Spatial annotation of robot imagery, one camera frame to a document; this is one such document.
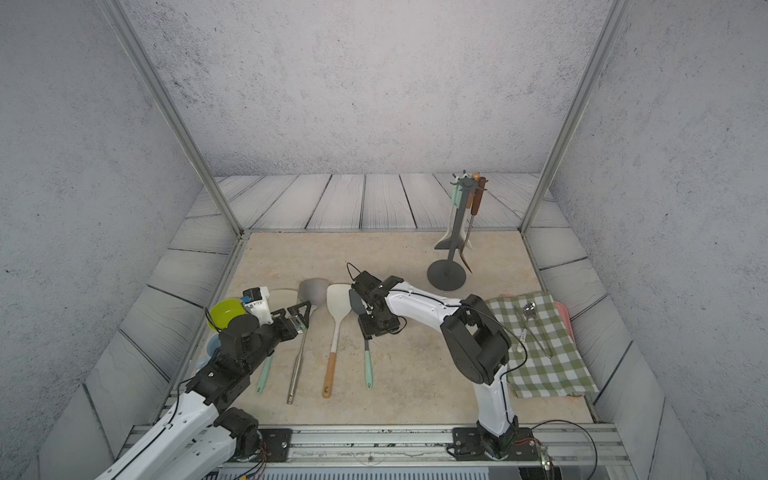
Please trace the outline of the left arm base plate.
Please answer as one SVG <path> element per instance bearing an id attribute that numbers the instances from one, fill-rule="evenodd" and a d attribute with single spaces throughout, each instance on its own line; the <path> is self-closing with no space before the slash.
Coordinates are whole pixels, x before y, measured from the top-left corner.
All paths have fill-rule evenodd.
<path id="1" fill-rule="evenodd" d="M 239 461 L 286 462 L 292 436 L 290 428 L 251 429 L 237 441 L 235 457 Z"/>

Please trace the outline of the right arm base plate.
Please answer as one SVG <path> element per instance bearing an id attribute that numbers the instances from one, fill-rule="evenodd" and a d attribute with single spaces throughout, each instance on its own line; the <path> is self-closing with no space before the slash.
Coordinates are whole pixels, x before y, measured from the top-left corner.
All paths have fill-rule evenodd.
<path id="1" fill-rule="evenodd" d="M 456 427 L 446 452 L 457 461 L 538 461 L 538 441 L 529 428 L 512 425 L 497 437 L 480 426 Z"/>

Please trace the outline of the grey spatula mint handle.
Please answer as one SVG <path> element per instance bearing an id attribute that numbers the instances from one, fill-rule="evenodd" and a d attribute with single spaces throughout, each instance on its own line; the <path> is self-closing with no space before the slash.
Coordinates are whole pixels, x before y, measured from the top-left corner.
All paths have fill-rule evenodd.
<path id="1" fill-rule="evenodd" d="M 370 347 L 369 347 L 369 337 L 365 333 L 365 328 L 364 328 L 364 320 L 368 315 L 368 313 L 366 310 L 365 303 L 363 302 L 362 298 L 358 295 L 358 293 L 354 289 L 351 289 L 349 291 L 349 299 L 350 299 L 350 305 L 351 305 L 352 311 L 355 312 L 358 316 L 358 325 L 360 327 L 361 334 L 364 340 L 365 385 L 369 390 L 371 390 L 373 388 L 373 383 L 374 383 L 373 366 L 372 366 Z"/>

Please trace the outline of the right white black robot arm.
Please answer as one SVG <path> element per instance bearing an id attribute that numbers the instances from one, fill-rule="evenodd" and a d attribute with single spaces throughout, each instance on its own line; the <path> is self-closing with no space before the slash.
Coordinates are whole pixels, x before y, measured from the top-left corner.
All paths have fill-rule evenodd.
<path id="1" fill-rule="evenodd" d="M 359 324 L 366 339 L 395 334 L 402 318 L 442 334 L 454 365 L 474 384 L 477 431 L 485 455 L 506 458 L 522 439 L 517 416 L 507 400 L 512 342 L 484 300 L 477 295 L 438 297 L 400 277 L 380 280 L 367 271 L 353 278 L 351 289 L 364 307 Z"/>

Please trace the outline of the cream spatula light wood handle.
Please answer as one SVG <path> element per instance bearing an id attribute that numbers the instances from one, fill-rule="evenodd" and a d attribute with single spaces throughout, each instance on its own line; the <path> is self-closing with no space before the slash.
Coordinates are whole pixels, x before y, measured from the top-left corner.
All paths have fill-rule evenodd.
<path id="1" fill-rule="evenodd" d="M 332 284 L 327 289 L 326 306 L 334 320 L 334 330 L 322 391 L 322 397 L 325 399 L 332 396 L 341 324 L 352 310 L 349 297 L 350 290 L 349 284 Z"/>

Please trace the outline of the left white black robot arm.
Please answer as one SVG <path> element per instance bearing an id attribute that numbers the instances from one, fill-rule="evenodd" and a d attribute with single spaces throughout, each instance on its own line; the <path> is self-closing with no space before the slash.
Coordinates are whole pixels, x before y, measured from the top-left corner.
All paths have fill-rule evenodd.
<path id="1" fill-rule="evenodd" d="M 310 312 L 305 301 L 229 320 L 218 331 L 219 350 L 178 385 L 175 404 L 99 477 L 202 479 L 231 459 L 265 457 L 258 421 L 232 404 L 280 343 L 306 332 Z"/>

